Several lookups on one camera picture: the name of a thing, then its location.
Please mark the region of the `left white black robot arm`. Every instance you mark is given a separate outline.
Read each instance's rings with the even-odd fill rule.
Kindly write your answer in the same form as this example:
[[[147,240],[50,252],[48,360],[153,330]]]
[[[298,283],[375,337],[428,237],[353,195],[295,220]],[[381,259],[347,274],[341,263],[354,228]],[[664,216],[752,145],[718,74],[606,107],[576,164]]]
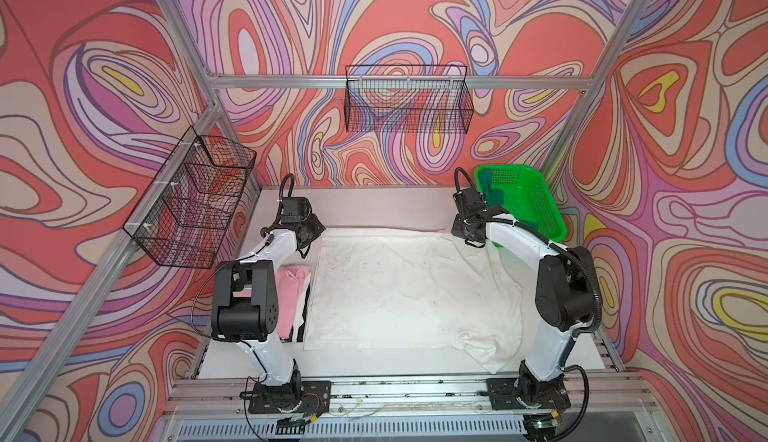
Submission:
[[[258,413],[294,412],[304,397],[298,364],[277,333],[276,274],[293,253],[306,257],[325,226],[309,199],[293,194],[294,183],[292,173],[281,180],[276,216],[262,229],[262,240],[248,255],[220,263],[214,274],[211,339],[236,345],[259,370],[245,391],[246,405]]]

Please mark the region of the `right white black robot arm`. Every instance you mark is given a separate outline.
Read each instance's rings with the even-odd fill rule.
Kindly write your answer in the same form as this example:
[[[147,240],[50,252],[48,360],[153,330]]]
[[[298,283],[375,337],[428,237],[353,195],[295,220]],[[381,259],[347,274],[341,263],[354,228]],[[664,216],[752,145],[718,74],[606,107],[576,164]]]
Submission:
[[[498,244],[536,275],[534,303],[540,324],[532,348],[517,378],[505,388],[489,387],[489,397],[526,409],[564,410],[570,406],[564,374],[578,369],[566,362],[577,339],[602,323],[603,299],[592,254],[582,246],[555,242],[503,207],[488,205],[465,169],[456,168],[453,179],[457,215],[451,234],[475,248]],[[468,180],[466,186],[462,179]]]

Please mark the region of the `green plastic basket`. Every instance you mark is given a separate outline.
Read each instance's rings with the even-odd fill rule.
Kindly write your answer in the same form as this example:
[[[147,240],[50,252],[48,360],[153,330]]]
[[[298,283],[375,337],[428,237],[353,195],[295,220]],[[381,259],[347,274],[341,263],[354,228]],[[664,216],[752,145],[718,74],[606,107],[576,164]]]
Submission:
[[[484,164],[475,168],[478,190],[489,206],[501,206],[516,219],[555,242],[567,228],[543,175],[522,164]]]

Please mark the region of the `pink folded t shirt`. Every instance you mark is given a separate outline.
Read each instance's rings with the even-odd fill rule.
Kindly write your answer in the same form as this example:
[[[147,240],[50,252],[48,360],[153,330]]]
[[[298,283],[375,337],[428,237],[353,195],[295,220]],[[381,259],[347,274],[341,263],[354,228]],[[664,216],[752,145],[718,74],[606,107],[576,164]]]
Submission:
[[[243,329],[237,329],[234,332],[233,338],[235,340],[256,340],[255,330],[257,326],[252,326],[249,319],[256,313],[259,305],[252,303],[253,289],[250,284],[250,271],[247,270],[245,275],[239,275],[238,269],[240,268],[241,266],[236,264],[232,269],[233,301],[237,302],[245,311],[246,324]],[[279,317],[276,334],[280,339],[289,336],[297,305],[300,304],[304,289],[310,284],[310,279],[311,273],[308,266],[289,265],[277,269],[275,283]]]

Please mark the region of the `black white folded t shirt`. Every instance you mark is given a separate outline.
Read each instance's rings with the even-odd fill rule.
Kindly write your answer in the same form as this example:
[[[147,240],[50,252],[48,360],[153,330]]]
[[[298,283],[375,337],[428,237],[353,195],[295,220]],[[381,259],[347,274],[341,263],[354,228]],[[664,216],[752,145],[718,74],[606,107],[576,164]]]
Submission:
[[[282,338],[281,341],[284,343],[297,343],[297,342],[303,342],[306,326],[307,326],[307,318],[308,318],[308,307],[309,302],[311,298],[311,290],[312,287],[308,285],[303,292],[303,297],[300,300],[300,304],[297,305],[296,308],[296,314],[295,319],[293,322],[293,325],[291,326],[291,330],[289,332],[289,336],[286,338]]]

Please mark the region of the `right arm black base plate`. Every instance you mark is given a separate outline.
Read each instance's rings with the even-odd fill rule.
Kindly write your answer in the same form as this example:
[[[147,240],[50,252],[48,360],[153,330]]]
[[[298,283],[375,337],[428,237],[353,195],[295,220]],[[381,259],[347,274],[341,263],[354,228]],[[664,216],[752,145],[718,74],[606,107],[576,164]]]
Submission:
[[[527,377],[489,378],[486,392],[493,410],[556,410],[565,411],[571,401],[563,377],[541,382]]]

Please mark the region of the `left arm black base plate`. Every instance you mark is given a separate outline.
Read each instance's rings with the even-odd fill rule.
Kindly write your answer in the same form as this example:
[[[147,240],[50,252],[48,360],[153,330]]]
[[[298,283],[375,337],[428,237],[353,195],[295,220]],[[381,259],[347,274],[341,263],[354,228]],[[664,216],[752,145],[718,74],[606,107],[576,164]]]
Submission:
[[[281,386],[264,386],[240,393],[249,414],[302,414],[319,416],[330,405],[332,383],[329,380],[310,380]]]

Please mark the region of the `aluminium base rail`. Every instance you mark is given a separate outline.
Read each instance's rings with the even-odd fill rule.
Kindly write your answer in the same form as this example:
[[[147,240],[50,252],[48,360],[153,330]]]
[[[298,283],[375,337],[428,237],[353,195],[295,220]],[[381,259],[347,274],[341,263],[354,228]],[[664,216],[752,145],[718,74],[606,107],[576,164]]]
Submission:
[[[478,374],[328,377],[329,401],[322,417],[344,422],[383,416],[484,415],[497,404],[501,410],[526,413],[524,406],[505,402],[487,387],[487,378]],[[660,409],[656,398],[640,375],[629,372],[590,372],[585,389],[577,374],[564,379],[571,402],[569,413],[577,413],[585,397],[588,411],[652,412]],[[222,418],[243,416],[248,403],[240,393],[245,380],[193,379],[173,385],[162,415],[166,418]]]

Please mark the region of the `aluminium frame right post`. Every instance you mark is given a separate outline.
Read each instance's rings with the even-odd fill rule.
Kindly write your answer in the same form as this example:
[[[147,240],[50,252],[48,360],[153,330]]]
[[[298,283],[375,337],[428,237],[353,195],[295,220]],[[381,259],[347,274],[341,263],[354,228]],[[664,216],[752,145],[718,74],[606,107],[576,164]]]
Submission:
[[[578,96],[568,118],[563,122],[562,128],[556,134],[556,138],[541,166],[541,173],[549,185],[556,182],[558,171],[566,158],[566,153],[572,139],[582,122],[586,120],[589,108],[597,100],[608,74],[618,60],[621,50],[629,42],[634,28],[640,23],[644,12],[652,0],[629,0],[626,9],[616,24],[613,34],[607,40],[607,44],[596,64],[591,82],[587,90],[583,90]]]

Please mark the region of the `aluminium frame post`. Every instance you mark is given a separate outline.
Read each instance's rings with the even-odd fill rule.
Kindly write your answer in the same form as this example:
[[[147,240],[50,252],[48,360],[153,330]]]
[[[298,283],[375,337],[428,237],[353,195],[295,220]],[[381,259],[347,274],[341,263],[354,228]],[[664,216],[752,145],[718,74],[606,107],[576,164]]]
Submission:
[[[626,9],[616,24],[613,34],[607,40],[607,44],[596,64],[591,82],[587,90],[583,90],[578,96],[568,118],[563,122],[562,128],[556,134],[556,138],[541,166],[541,173],[549,185],[556,182],[558,171],[566,158],[566,153],[572,139],[582,122],[586,120],[589,108],[597,100],[608,74],[618,60],[621,50],[629,42],[634,28],[640,23],[644,12],[652,0],[629,0]]]
[[[218,90],[212,86],[213,76],[200,54],[195,38],[188,26],[178,0],[156,0],[162,14],[168,22],[170,34],[177,44],[198,90],[206,103],[202,116],[198,117],[194,128],[199,134],[208,134],[217,128],[219,132],[236,142],[241,142],[230,115],[224,108]]]

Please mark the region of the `aluminium frame left post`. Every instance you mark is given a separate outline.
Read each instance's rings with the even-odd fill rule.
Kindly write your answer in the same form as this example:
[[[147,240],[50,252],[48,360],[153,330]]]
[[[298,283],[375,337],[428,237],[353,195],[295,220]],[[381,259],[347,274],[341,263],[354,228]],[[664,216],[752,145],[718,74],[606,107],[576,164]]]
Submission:
[[[213,76],[200,54],[195,38],[188,26],[178,0],[156,0],[162,14],[168,22],[170,34],[177,44],[198,90],[206,103],[202,116],[198,117],[194,128],[199,134],[208,134],[217,128],[219,132],[236,142],[241,142],[230,115],[224,108],[218,90],[212,86]]]

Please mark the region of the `aluminium frame left bar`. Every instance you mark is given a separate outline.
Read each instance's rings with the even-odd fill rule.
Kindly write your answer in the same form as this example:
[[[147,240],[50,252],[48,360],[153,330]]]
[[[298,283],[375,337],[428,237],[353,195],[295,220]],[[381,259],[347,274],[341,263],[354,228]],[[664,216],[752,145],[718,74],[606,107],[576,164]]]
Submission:
[[[202,116],[182,135],[177,148],[148,185],[133,214],[142,217],[154,206],[172,172],[186,154],[185,146],[196,134],[206,134],[222,114],[219,102],[213,102]],[[75,294],[61,318],[53,326],[41,347],[14,382],[1,402],[1,439],[14,441],[23,433],[53,382],[69,360],[86,329],[106,301],[119,276],[138,249],[137,243],[125,230],[108,247],[83,286]]]

